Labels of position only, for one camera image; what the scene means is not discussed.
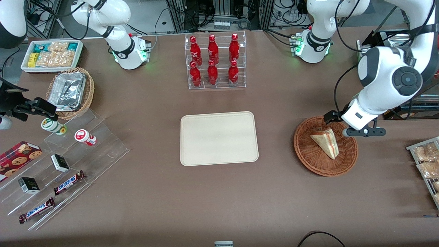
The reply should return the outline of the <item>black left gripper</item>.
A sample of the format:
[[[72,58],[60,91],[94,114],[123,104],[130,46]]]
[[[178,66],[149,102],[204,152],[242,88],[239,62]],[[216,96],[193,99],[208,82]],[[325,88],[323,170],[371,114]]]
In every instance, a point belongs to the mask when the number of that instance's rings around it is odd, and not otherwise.
[[[329,111],[328,113],[324,114],[323,119],[325,121],[325,123],[328,125],[331,122],[334,121],[343,121],[343,119],[341,118],[342,113],[340,111]]]

